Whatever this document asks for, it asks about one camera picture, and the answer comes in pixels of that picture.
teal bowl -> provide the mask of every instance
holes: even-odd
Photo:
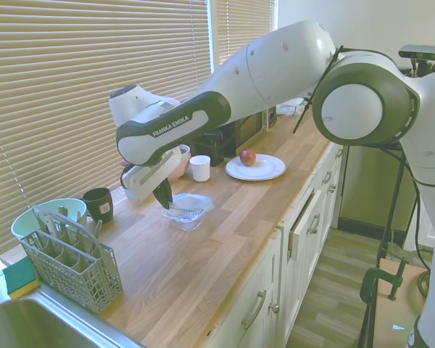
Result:
[[[60,198],[54,199],[53,201],[48,201],[39,204],[40,207],[45,207],[55,212],[58,212],[58,208],[63,206],[67,209],[67,216],[69,219],[77,221],[78,212],[80,212],[80,217],[82,223],[85,225],[87,222],[87,206],[86,203],[77,198]],[[40,214],[42,220],[47,223],[48,220],[44,217],[44,214]],[[32,209],[26,210],[12,224],[12,233],[18,239],[26,237],[29,233],[38,230],[40,226],[36,216],[34,215]]]

white cup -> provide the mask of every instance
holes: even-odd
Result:
[[[199,155],[190,159],[191,171],[195,181],[206,181],[210,178],[211,158]]]

sink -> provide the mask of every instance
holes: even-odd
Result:
[[[97,348],[33,299],[0,304],[0,347]]]
[[[42,284],[14,301],[0,276],[0,348],[145,348]]]

pink bowl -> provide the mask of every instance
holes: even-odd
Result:
[[[174,181],[179,179],[182,175],[186,173],[189,168],[189,160],[190,160],[190,147],[187,145],[179,145],[179,149],[181,149],[181,163],[173,170],[171,174],[167,176],[169,181]]]

dish drying rack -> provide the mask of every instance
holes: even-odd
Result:
[[[40,228],[20,240],[40,278],[92,312],[100,313],[123,292],[115,253],[92,232],[58,212],[34,207],[54,228]]]

